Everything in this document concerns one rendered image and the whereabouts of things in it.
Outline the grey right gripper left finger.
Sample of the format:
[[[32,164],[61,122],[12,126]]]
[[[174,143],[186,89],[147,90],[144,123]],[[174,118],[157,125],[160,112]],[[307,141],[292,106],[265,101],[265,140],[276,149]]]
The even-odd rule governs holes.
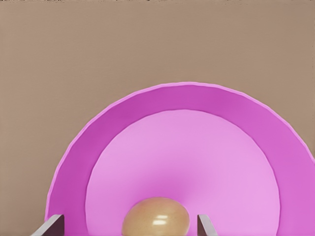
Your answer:
[[[31,236],[64,236],[64,215],[52,215]]]

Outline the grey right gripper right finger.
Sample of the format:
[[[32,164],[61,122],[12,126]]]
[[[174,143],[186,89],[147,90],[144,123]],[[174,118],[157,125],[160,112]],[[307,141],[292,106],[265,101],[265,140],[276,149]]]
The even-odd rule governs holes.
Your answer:
[[[206,214],[197,216],[197,236],[218,236],[218,233]]]

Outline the brown egg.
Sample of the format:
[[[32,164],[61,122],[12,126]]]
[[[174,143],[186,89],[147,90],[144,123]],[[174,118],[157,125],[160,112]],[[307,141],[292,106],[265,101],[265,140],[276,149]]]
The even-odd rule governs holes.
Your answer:
[[[178,201],[154,197],[135,204],[122,224],[122,236],[186,236],[189,213]]]

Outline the pink round plate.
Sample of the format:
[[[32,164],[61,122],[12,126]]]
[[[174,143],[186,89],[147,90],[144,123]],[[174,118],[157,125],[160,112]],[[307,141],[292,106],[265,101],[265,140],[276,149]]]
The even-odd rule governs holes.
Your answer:
[[[66,236],[121,236],[138,201],[167,197],[220,236],[315,236],[315,159],[250,96],[197,82],[134,92],[90,120],[55,171],[45,218]]]

